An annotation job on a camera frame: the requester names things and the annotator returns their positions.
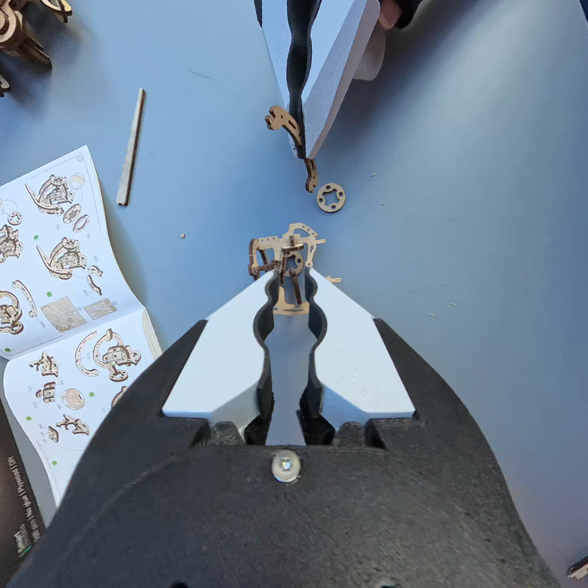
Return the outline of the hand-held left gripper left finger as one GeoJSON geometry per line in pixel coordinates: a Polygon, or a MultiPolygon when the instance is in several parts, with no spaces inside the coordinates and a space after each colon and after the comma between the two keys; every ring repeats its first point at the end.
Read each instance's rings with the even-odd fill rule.
{"type": "Polygon", "coordinates": [[[265,339],[273,330],[276,271],[268,272],[208,316],[163,405],[167,417],[233,423],[256,443],[271,416],[273,393],[265,339]]]}

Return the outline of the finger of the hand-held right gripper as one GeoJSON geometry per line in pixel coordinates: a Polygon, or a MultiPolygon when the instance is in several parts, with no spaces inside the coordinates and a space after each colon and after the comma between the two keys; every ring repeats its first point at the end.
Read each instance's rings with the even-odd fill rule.
{"type": "Polygon", "coordinates": [[[306,157],[302,89],[306,78],[306,2],[254,1],[270,60],[282,96],[282,107],[300,129],[300,145],[293,141],[298,158],[306,157]]]}
{"type": "Polygon", "coordinates": [[[303,157],[313,159],[329,133],[379,17],[379,1],[314,1],[298,115],[303,157]]]}

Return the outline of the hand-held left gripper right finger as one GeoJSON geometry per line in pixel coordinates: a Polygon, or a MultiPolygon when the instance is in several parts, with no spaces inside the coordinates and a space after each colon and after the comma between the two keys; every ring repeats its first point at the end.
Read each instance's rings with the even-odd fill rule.
{"type": "Polygon", "coordinates": [[[345,423],[365,428],[372,419],[415,414],[376,319],[313,268],[305,270],[309,355],[300,426],[306,445],[329,445],[345,423]]]}

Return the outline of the curved wooden model part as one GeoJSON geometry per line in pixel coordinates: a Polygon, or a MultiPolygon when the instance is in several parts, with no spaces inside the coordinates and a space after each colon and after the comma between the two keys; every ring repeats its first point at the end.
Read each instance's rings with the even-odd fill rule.
{"type": "Polygon", "coordinates": [[[295,153],[299,159],[304,161],[307,170],[305,188],[308,192],[313,193],[318,186],[318,171],[315,160],[306,158],[303,130],[296,119],[282,107],[274,105],[270,107],[269,113],[265,116],[265,122],[268,129],[284,128],[290,135],[295,146],[295,153]]]}

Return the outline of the round wooden ring part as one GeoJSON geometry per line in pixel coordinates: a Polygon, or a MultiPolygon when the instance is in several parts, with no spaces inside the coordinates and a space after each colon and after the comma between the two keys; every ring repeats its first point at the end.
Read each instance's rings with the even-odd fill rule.
{"type": "Polygon", "coordinates": [[[336,183],[326,183],[318,190],[316,202],[324,212],[338,212],[346,202],[345,190],[336,183]]]}

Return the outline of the small wooden model assembly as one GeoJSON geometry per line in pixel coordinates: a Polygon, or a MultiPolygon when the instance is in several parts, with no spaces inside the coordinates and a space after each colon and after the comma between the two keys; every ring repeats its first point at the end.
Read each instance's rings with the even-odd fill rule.
{"type": "Polygon", "coordinates": [[[258,238],[249,242],[249,275],[256,281],[262,272],[278,270],[280,273],[281,285],[273,307],[274,315],[303,316],[309,313],[309,302],[302,300],[299,275],[303,269],[313,266],[316,248],[325,242],[325,239],[320,239],[313,229],[303,223],[290,224],[281,237],[258,238]],[[283,284],[287,279],[290,280],[295,294],[294,304],[286,300],[283,284]]]}

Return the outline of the finished round wooden model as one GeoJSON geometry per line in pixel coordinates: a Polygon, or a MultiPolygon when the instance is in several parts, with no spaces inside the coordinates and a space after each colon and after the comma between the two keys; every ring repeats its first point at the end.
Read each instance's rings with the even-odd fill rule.
{"type": "MultiPolygon", "coordinates": [[[[32,2],[44,6],[64,24],[73,14],[68,1],[1,1],[1,53],[20,56],[51,70],[51,60],[25,18],[25,10],[32,2]]],[[[1,74],[1,98],[10,90],[10,83],[1,74]]]]}

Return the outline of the white instruction booklet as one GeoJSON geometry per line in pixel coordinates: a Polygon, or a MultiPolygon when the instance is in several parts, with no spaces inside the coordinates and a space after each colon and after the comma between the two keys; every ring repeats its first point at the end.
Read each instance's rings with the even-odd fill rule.
{"type": "Polygon", "coordinates": [[[88,148],[3,185],[4,394],[56,505],[107,414],[160,354],[112,251],[88,148]]]}

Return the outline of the thin wooden stick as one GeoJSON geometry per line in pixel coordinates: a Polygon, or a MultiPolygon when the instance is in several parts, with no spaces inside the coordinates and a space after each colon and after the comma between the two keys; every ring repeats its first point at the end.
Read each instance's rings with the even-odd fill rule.
{"type": "Polygon", "coordinates": [[[119,206],[128,206],[130,198],[131,184],[134,177],[136,154],[138,150],[139,139],[141,136],[141,126],[143,120],[143,111],[146,100],[146,92],[143,88],[138,89],[138,97],[134,117],[131,125],[128,147],[126,149],[125,161],[121,172],[121,179],[116,195],[116,203],[119,206]]]}

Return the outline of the dark cardboard kit box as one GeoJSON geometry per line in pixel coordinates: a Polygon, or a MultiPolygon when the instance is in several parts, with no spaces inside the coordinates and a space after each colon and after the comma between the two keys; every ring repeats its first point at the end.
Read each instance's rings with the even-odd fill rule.
{"type": "Polygon", "coordinates": [[[45,525],[11,426],[1,407],[1,586],[40,540],[45,525]]]}

